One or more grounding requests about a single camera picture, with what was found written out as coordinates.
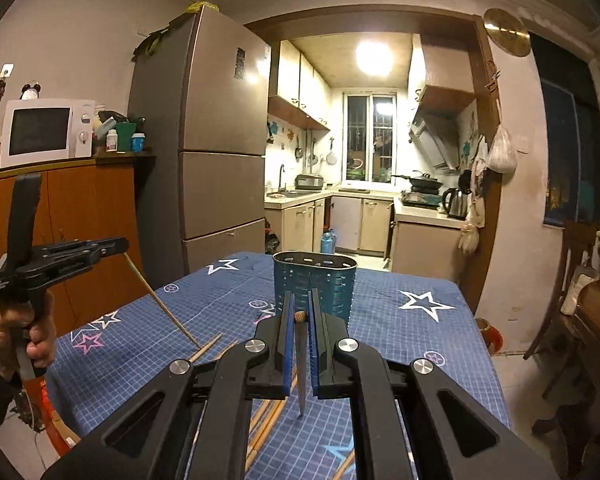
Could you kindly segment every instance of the faucet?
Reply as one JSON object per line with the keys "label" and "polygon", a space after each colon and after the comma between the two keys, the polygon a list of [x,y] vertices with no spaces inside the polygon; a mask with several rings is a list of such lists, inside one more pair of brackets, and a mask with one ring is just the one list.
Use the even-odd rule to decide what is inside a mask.
{"label": "faucet", "polygon": [[282,187],[282,174],[285,173],[285,165],[280,164],[280,174],[278,175],[278,192],[286,191],[286,183],[285,187]]}

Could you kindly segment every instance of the wooden door frame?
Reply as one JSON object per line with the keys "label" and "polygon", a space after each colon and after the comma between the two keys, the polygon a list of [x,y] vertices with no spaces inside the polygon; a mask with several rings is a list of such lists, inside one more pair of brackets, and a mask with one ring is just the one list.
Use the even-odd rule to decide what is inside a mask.
{"label": "wooden door frame", "polygon": [[[257,20],[245,26],[269,44],[342,32],[404,32],[459,41],[469,53],[477,100],[478,132],[485,136],[488,145],[493,141],[499,122],[496,106],[498,89],[496,87],[490,92],[485,85],[491,81],[496,67],[481,16],[430,7],[350,5],[300,10]],[[467,260],[460,285],[473,313],[478,308],[491,261],[501,190],[501,174],[490,173],[490,184],[484,199],[486,220],[484,228],[480,230],[480,244],[475,254]]]}

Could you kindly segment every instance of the human hand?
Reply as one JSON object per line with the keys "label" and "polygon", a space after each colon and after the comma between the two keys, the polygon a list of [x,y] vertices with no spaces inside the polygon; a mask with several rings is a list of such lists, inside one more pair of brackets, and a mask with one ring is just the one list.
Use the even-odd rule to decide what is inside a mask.
{"label": "human hand", "polygon": [[45,313],[31,326],[34,313],[29,303],[0,301],[0,375],[10,380],[18,368],[16,352],[11,342],[11,330],[23,329],[27,343],[27,356],[36,368],[49,366],[56,356],[56,326],[52,318],[54,297],[45,293]]}

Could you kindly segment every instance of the refrigerator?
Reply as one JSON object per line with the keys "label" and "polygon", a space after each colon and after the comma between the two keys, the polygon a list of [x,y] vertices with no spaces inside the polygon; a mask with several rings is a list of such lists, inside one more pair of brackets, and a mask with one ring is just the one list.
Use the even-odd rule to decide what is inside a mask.
{"label": "refrigerator", "polygon": [[270,47],[202,10],[136,60],[128,113],[155,165],[136,197],[153,288],[239,251],[264,252]]}

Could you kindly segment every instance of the blue utensil holder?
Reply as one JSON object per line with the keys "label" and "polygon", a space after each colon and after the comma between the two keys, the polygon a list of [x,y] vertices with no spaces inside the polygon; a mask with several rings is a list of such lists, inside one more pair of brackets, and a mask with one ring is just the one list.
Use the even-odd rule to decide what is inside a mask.
{"label": "blue utensil holder", "polygon": [[285,292],[296,296],[296,311],[307,310],[308,295],[317,288],[320,309],[349,322],[358,264],[348,256],[287,251],[274,254],[276,313],[282,312]]}

